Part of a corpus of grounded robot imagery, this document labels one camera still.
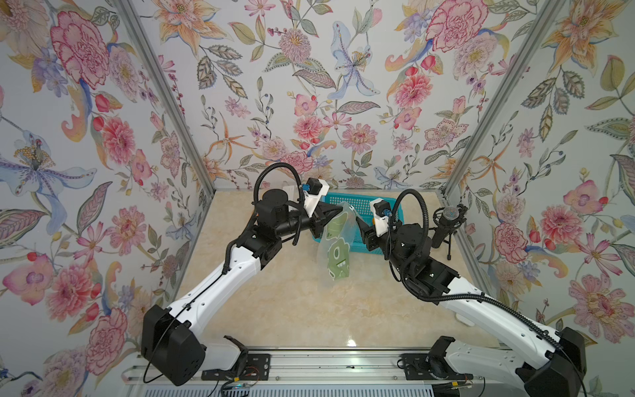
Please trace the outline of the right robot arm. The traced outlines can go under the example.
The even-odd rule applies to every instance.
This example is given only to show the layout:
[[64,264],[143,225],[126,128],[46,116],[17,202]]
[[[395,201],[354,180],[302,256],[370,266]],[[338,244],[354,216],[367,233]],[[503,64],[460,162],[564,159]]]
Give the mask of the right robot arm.
[[586,396],[585,339],[571,328],[557,330],[536,322],[473,286],[457,271],[430,256],[430,240],[416,224],[377,234],[357,219],[362,241],[387,256],[401,285],[416,299],[461,315],[504,344],[473,347],[440,337],[428,351],[431,371],[481,376],[529,396]]

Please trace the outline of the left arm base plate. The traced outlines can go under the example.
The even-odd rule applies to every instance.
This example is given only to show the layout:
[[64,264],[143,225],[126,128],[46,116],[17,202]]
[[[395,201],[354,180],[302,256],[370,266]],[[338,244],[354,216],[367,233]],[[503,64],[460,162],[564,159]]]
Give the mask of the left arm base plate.
[[230,370],[208,370],[202,373],[201,379],[205,381],[229,381],[229,380],[269,380],[271,370],[271,354],[248,353],[240,358],[237,364]]

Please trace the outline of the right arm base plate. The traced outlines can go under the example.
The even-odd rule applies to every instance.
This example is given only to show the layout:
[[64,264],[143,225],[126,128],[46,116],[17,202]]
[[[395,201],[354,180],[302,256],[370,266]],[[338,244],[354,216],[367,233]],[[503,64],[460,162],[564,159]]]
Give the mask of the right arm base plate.
[[426,353],[405,353],[397,362],[406,380],[473,380],[473,375],[460,374],[449,367],[446,362],[437,358],[429,358]]

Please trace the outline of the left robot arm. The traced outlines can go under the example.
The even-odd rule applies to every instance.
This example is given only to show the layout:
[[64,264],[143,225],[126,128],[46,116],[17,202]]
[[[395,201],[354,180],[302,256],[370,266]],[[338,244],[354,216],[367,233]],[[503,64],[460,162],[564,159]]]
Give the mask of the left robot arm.
[[172,385],[182,386],[197,372],[232,371],[240,374],[247,348],[226,336],[221,342],[204,342],[208,323],[250,279],[257,276],[285,242],[299,241],[309,230],[314,237],[342,212],[324,201],[329,186],[303,185],[294,202],[284,190],[269,190],[255,200],[253,212],[238,238],[232,240],[223,263],[190,292],[166,308],[153,305],[142,323],[142,357]]

